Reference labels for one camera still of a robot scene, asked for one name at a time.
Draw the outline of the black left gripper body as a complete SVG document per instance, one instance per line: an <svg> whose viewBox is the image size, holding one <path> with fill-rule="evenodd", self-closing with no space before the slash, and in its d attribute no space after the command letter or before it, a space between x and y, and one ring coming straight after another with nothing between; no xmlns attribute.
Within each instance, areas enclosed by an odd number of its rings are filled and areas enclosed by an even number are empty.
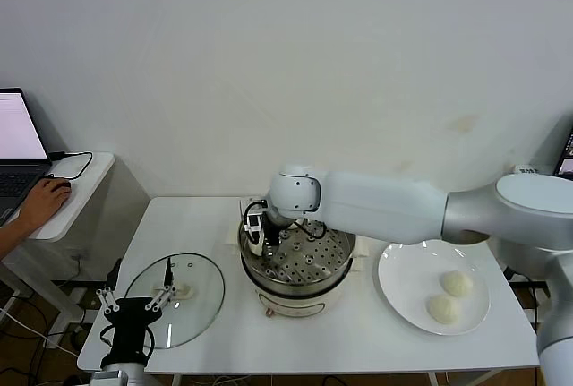
<svg viewBox="0 0 573 386"><path fill-rule="evenodd" d="M146 309L150 297L120 298L119 310L105 313L109 325L105 331L113 330L111 350L105 356L106 362L148 362L155 349L155 336L150 325L162 316L162 310Z"/></svg>

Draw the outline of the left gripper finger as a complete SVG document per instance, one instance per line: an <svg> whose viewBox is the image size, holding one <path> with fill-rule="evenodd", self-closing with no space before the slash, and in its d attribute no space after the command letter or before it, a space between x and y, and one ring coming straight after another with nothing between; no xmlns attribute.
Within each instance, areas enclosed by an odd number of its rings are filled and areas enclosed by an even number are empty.
<svg viewBox="0 0 573 386"><path fill-rule="evenodd" d="M165 274L163 279L163 287L154 295L150 302L148 302L144 309L154 313L162 310L171 300L171 297L176 293L174 286L174 275L171 266L171 258L167 258Z"/></svg>
<svg viewBox="0 0 573 386"><path fill-rule="evenodd" d="M121 258L115 262L112 270L107 274L105 285L96 290L96 296L99 299L100 307L104 310L104 314L116 313L120 310L119 304L115 299L115 288L121 262Z"/></svg>

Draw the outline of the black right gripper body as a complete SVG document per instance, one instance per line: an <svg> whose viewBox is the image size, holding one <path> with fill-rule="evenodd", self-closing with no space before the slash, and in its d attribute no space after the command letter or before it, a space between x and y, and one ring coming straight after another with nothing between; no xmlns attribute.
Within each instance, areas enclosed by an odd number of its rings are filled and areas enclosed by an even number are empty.
<svg viewBox="0 0 573 386"><path fill-rule="evenodd" d="M263 201L262 216L263 228L266 232L271 230L279 232L291 226L291 219L281 216L270 200Z"/></svg>

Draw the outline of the person's bare hand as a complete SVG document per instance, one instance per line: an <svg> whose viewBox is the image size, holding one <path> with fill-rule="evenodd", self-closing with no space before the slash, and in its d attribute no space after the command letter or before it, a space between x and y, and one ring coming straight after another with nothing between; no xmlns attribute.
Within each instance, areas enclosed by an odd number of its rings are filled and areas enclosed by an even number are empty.
<svg viewBox="0 0 573 386"><path fill-rule="evenodd" d="M21 205L19 219L31 230L42 227L60 210L71 192L67 179L40 179Z"/></svg>

